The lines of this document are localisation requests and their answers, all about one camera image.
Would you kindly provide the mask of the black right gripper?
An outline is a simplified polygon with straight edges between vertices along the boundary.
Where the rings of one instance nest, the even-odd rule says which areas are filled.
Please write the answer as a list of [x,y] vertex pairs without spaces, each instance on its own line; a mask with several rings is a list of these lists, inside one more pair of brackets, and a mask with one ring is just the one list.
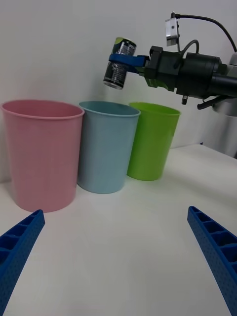
[[111,54],[109,61],[125,65],[126,71],[145,78],[149,87],[162,87],[177,94],[185,94],[184,80],[181,76],[183,52],[170,52],[162,47],[152,46],[149,56],[130,56]]

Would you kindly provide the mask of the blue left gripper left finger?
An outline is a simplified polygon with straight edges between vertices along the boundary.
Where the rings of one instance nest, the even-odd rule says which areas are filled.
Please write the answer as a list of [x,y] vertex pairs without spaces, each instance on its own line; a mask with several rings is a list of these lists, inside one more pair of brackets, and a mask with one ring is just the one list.
[[0,237],[0,315],[44,225],[43,211],[37,210]]

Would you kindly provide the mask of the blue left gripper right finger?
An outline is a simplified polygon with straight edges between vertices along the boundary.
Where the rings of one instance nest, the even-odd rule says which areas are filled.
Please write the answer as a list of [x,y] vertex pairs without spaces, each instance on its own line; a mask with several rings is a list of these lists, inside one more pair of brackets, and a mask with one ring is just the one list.
[[237,314],[237,237],[194,206],[187,221],[230,311]]

